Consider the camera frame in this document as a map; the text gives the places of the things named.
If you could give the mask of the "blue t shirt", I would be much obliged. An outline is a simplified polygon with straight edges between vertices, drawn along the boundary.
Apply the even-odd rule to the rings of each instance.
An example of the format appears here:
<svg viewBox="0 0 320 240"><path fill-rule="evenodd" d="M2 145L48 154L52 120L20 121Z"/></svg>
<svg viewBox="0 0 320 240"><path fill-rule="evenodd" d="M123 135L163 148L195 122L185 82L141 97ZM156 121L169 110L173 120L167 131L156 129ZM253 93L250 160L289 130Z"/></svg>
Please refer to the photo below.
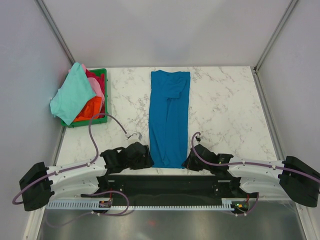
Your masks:
<svg viewBox="0 0 320 240"><path fill-rule="evenodd" d="M181 169L188 153L191 73L157 70L150 75L149 146L155 168Z"/></svg>

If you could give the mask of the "green plastic bin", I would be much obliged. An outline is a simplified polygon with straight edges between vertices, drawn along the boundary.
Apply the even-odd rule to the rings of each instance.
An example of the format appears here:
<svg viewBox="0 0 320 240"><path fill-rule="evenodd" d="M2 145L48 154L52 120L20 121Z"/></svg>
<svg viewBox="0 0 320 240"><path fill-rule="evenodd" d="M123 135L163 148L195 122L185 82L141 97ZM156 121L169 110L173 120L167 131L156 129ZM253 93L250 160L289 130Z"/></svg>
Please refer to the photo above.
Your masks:
<svg viewBox="0 0 320 240"><path fill-rule="evenodd" d="M107 114L108 113L108 94L107 94L107 83L108 83L108 78L107 78L107 70L105 68L97 68L97 69L87 69L98 76L101 74L104 74L104 82L105 82L105 113L100 113L100 114ZM67 125L62 119L60 120L60 123L63 127L67 128L77 128L77 127L83 127L83 126L88 126L90 123L90 120L85 120L85 121L78 121L78 122L72 122L70 125Z"/></svg>

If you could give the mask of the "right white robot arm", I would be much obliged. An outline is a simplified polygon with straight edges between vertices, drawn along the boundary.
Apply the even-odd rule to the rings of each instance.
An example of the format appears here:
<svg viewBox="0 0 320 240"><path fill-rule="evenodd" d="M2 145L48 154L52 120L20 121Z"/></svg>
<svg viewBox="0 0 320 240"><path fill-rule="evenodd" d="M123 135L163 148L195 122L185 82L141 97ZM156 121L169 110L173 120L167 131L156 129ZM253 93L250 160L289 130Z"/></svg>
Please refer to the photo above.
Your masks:
<svg viewBox="0 0 320 240"><path fill-rule="evenodd" d="M208 170L218 178L230 178L229 191L235 197L244 193L289 197L305 207L315 208L320 193L320 174L294 156L285 160L261 161L209 151L198 144L191 148L182 166L192 171Z"/></svg>

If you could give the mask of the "teal t shirt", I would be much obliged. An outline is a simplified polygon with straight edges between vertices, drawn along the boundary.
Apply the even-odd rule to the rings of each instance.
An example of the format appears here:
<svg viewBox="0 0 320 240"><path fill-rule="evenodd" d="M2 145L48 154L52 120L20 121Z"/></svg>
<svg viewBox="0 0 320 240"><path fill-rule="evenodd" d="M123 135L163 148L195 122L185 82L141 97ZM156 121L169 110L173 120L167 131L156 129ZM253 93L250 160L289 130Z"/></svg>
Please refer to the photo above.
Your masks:
<svg viewBox="0 0 320 240"><path fill-rule="evenodd" d="M51 114L70 125L86 103L96 97L82 65L75 62L49 103Z"/></svg>

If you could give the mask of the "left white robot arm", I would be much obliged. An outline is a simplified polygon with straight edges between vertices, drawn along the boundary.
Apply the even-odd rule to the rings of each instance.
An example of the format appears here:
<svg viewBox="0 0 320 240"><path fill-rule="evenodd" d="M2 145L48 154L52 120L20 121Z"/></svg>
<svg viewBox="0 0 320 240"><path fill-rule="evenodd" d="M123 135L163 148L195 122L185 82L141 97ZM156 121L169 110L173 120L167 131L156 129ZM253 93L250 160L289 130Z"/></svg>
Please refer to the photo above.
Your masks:
<svg viewBox="0 0 320 240"><path fill-rule="evenodd" d="M140 142L105 150L93 163L45 166L38 162L19 180L22 204L25 211L31 212L60 198L91 194L104 197L110 191L107 175L153 165L149 147Z"/></svg>

